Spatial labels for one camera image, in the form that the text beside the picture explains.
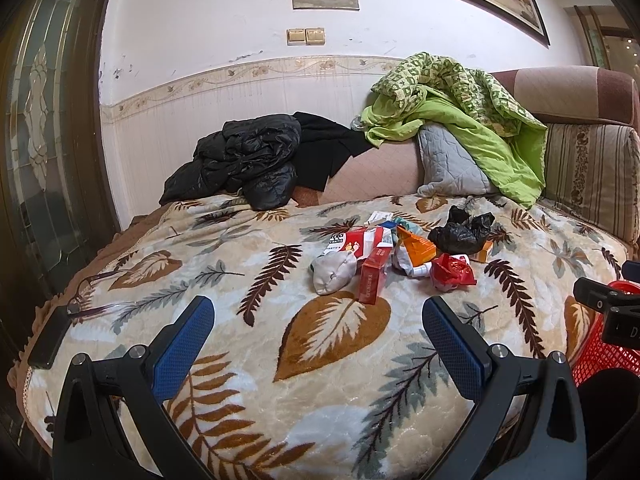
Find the red plastic mesh basket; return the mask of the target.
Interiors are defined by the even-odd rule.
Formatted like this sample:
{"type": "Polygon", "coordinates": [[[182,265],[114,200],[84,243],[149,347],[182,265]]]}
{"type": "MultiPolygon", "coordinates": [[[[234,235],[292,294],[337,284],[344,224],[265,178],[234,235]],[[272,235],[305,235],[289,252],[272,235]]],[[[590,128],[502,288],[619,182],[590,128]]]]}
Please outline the red plastic mesh basket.
{"type": "Polygon", "coordinates": [[[629,350],[605,344],[602,339],[602,315],[596,314],[593,326],[578,358],[573,365],[572,373],[576,385],[581,385],[590,377],[604,370],[626,370],[639,375],[639,349],[629,350]]]}

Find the red wrapper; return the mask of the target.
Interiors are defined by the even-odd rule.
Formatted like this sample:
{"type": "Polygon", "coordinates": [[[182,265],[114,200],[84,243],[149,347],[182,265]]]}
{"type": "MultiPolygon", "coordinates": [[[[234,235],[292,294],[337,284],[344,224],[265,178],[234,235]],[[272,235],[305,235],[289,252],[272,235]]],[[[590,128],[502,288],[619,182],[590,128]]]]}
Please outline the red wrapper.
{"type": "Polygon", "coordinates": [[[477,283],[470,260],[466,255],[437,256],[432,260],[431,280],[441,292],[449,292],[463,286],[475,286],[477,283]]]}

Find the white spray bottle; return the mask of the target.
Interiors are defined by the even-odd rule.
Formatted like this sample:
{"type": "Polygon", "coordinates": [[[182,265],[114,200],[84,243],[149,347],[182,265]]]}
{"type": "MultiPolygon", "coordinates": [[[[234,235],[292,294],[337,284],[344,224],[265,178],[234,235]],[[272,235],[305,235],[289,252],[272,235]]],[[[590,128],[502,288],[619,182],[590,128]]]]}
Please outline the white spray bottle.
{"type": "Polygon", "coordinates": [[[408,278],[429,278],[431,276],[431,263],[422,264],[422,266],[414,266],[406,270],[408,278]]]}

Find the orange medicine box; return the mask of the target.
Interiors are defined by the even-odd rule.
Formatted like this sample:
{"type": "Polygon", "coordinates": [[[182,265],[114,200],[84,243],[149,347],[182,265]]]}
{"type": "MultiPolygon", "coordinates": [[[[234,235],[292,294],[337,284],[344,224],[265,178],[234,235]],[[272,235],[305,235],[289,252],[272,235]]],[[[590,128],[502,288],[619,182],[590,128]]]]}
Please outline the orange medicine box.
{"type": "Polygon", "coordinates": [[[469,255],[469,258],[472,261],[478,262],[478,263],[486,263],[488,261],[488,258],[492,252],[492,248],[494,247],[494,242],[492,240],[486,240],[485,244],[483,245],[482,248],[480,248],[480,250],[478,252],[476,252],[475,254],[469,255]]]}

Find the orange snack wrapper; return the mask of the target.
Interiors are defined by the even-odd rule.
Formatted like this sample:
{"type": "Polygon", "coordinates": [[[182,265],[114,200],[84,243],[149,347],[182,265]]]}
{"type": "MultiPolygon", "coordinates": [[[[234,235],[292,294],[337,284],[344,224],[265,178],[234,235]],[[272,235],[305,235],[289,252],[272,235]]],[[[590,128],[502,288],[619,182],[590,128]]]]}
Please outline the orange snack wrapper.
{"type": "Polygon", "coordinates": [[[428,262],[432,265],[432,260],[437,256],[437,248],[432,242],[399,226],[396,234],[397,243],[393,253],[393,265],[396,269],[406,274],[406,270],[414,266],[422,266],[428,262]]]}

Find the black plastic bag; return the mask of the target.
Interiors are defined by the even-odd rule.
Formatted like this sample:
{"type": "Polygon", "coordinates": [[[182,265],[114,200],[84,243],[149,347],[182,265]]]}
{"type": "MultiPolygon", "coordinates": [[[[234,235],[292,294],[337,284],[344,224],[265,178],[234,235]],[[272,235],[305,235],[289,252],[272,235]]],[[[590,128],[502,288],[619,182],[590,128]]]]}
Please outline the black plastic bag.
{"type": "Polygon", "coordinates": [[[491,212],[472,217],[466,210],[451,206],[444,226],[432,229],[427,239],[448,255],[473,255],[488,240],[495,216],[491,212]]]}

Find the red rectangular box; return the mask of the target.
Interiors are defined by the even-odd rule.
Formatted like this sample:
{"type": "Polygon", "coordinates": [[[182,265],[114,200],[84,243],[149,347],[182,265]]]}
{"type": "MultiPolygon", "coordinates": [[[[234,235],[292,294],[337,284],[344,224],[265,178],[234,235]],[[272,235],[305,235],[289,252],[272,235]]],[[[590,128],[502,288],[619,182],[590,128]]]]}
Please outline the red rectangular box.
{"type": "Polygon", "coordinates": [[[372,250],[360,269],[358,301],[360,304],[375,304],[384,288],[391,247],[377,247],[372,250]]]}

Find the red foot patch packet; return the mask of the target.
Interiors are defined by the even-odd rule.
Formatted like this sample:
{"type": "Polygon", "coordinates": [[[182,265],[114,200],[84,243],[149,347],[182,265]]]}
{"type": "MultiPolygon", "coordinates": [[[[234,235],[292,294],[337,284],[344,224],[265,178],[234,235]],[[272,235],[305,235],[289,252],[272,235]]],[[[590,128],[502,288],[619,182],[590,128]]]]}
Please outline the red foot patch packet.
{"type": "Polygon", "coordinates": [[[372,250],[382,242],[383,234],[384,229],[380,226],[334,234],[330,237],[324,252],[326,254],[329,252],[352,252],[357,259],[368,258],[372,250]]]}

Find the white grey sock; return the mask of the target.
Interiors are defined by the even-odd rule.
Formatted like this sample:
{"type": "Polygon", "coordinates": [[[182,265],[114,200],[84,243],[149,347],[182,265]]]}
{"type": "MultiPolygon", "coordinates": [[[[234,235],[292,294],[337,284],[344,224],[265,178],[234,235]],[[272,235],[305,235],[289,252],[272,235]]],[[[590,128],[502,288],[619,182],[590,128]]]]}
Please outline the white grey sock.
{"type": "Polygon", "coordinates": [[[358,263],[352,252],[327,252],[315,258],[309,269],[314,290],[318,295],[326,296],[350,283],[358,263]]]}

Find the white barcode box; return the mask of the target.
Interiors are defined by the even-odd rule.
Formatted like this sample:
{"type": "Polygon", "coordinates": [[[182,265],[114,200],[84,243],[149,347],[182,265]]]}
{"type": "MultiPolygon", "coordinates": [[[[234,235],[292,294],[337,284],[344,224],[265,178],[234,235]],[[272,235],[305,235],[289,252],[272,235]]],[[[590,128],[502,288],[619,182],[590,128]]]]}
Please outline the white barcode box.
{"type": "Polygon", "coordinates": [[[394,218],[394,214],[390,211],[373,211],[366,221],[367,226],[377,226],[378,224],[390,221],[394,218]]]}

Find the teal tissue packet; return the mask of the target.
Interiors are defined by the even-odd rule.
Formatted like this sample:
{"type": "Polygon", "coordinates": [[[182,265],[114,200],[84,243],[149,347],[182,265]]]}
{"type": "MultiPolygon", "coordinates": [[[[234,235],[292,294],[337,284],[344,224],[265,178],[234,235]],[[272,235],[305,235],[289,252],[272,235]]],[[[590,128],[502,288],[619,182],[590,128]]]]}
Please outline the teal tissue packet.
{"type": "Polygon", "coordinates": [[[426,232],[424,231],[424,229],[422,229],[420,226],[418,226],[416,223],[406,220],[404,218],[400,218],[400,217],[394,217],[393,218],[393,222],[396,223],[396,226],[399,226],[400,228],[403,228],[404,230],[412,233],[412,234],[416,234],[419,236],[424,236],[426,234],[426,232]]]}

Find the stained glass wooden door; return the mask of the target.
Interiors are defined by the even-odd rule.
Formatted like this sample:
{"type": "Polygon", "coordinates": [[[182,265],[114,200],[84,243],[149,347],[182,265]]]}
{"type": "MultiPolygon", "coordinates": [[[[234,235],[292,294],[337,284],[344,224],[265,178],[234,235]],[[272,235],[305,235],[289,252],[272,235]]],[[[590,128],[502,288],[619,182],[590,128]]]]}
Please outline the stained glass wooden door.
{"type": "Polygon", "coordinates": [[[1,267],[64,290],[117,230],[99,118],[107,0],[23,0],[1,33],[1,267]]]}

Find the green patterned quilt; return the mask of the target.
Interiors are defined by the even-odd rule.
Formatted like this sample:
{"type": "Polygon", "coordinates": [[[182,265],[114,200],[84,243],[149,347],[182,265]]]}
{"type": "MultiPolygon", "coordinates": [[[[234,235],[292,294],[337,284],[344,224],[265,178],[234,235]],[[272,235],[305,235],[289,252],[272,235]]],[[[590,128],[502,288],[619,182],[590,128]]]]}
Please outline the green patterned quilt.
{"type": "Polygon", "coordinates": [[[372,87],[359,115],[376,146],[415,136],[427,122],[446,127],[500,193],[525,208],[541,196],[548,128],[490,73],[420,52],[372,87]]]}

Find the brown sofa backrest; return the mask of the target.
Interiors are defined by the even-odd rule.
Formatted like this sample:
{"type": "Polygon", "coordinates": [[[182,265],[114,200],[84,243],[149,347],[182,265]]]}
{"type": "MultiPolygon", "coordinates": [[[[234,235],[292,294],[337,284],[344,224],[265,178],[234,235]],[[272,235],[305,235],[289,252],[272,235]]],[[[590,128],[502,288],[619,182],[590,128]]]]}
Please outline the brown sofa backrest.
{"type": "Polygon", "coordinates": [[[639,89],[627,74],[581,65],[505,70],[495,77],[546,124],[639,127],[639,89]]]}

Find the beige wall switches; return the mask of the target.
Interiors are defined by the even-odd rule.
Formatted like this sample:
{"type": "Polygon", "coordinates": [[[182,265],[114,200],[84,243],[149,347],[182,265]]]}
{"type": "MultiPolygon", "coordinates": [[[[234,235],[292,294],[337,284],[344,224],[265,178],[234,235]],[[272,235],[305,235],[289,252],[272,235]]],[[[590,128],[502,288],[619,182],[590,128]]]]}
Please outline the beige wall switches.
{"type": "Polygon", "coordinates": [[[322,27],[315,28],[290,28],[285,34],[288,46],[324,46],[326,44],[326,31],[322,27]]]}

